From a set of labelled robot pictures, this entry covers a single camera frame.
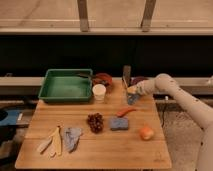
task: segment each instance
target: wooden table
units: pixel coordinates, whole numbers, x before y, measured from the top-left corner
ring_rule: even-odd
[[[171,160],[160,125],[158,112],[151,95],[143,96],[133,106],[137,111],[126,115],[129,130],[111,131],[109,118],[128,106],[121,79],[113,79],[113,88],[104,103],[93,99],[82,104],[46,104],[39,100],[29,130],[19,152],[17,169],[166,169]],[[99,112],[104,118],[104,129],[99,134],[90,131],[87,115]],[[150,141],[143,141],[139,129],[148,123],[155,131]],[[83,135],[76,151],[63,148],[61,156],[49,157],[49,149],[40,155],[40,142],[60,125],[81,127]]]

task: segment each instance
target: gray towel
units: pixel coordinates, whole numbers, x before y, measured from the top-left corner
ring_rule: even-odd
[[[81,128],[65,128],[64,142],[68,152],[74,151],[78,146],[79,137],[82,135]]]

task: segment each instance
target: metal post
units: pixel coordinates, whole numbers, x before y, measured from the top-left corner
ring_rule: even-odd
[[[88,13],[87,13],[87,0],[78,1],[78,13],[80,19],[80,29],[82,32],[89,31]]]
[[[143,19],[141,22],[141,27],[143,32],[148,32],[150,30],[155,4],[156,4],[156,0],[146,0]]]

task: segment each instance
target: black wall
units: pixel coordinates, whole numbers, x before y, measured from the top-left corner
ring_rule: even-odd
[[[211,36],[0,36],[0,76],[44,76],[48,68],[122,75],[213,75]]]

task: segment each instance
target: gray cloth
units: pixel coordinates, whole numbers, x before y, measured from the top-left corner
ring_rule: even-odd
[[[129,128],[129,122],[127,118],[113,117],[109,120],[110,129],[116,130],[127,130]]]
[[[64,142],[68,152],[74,151],[78,146],[79,137],[82,135],[81,128],[65,128]]]

